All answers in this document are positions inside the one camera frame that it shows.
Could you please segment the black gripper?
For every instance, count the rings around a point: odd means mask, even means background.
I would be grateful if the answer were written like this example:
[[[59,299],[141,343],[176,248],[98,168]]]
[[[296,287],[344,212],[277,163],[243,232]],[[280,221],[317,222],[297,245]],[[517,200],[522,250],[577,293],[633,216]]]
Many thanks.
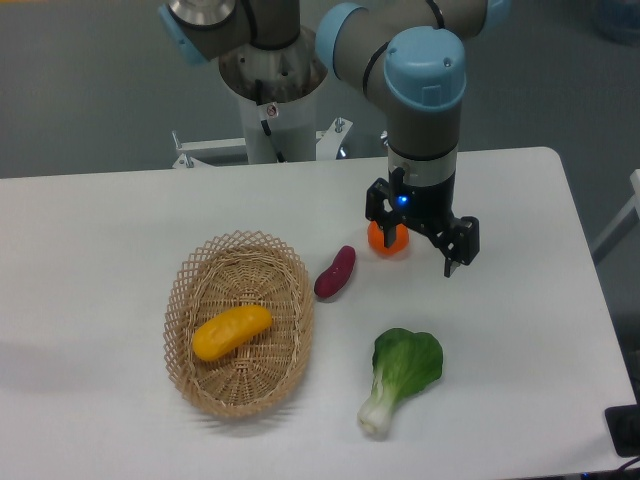
[[[444,276],[450,278],[459,266],[468,266],[480,251],[480,223],[476,217],[455,217],[452,212],[455,174],[430,186],[407,184],[396,168],[389,183],[375,180],[366,192],[365,217],[375,222],[383,235],[383,246],[391,248],[399,225],[425,235],[444,256]],[[390,203],[389,210],[385,203]]]

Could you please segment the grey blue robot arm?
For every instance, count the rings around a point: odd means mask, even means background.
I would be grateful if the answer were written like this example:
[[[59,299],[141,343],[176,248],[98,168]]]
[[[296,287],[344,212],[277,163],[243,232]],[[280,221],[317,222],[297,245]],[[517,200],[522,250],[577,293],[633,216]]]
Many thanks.
[[[341,3],[312,30],[296,1],[167,1],[158,10],[189,63],[217,62],[252,163],[316,157],[315,94],[328,77],[375,105],[386,119],[388,175],[368,188],[365,215],[386,246],[399,226],[428,238],[446,274],[480,250],[477,219],[452,210],[463,42],[509,12],[507,1],[399,1],[374,11]]]

